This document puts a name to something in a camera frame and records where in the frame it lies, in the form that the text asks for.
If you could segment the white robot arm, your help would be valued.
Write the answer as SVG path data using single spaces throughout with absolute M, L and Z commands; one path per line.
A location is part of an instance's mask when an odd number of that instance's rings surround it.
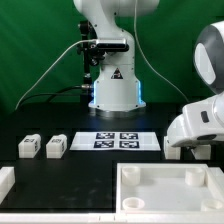
M 73 0 L 96 32 L 93 50 L 101 53 L 100 75 L 94 82 L 89 107 L 107 116 L 128 114 L 145 106 L 141 85 L 134 73 L 136 38 L 115 23 L 115 18 L 136 17 L 154 11 L 159 0 Z M 224 21 L 200 33 L 194 51 L 198 75 L 214 95 L 187 104 L 171 123 L 164 143 L 188 147 L 224 142 Z

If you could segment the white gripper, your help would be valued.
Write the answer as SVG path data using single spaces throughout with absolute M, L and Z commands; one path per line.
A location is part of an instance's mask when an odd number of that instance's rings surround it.
M 200 145 L 214 145 L 224 142 L 224 134 L 208 134 L 198 136 L 187 143 L 188 147 L 197 147 Z

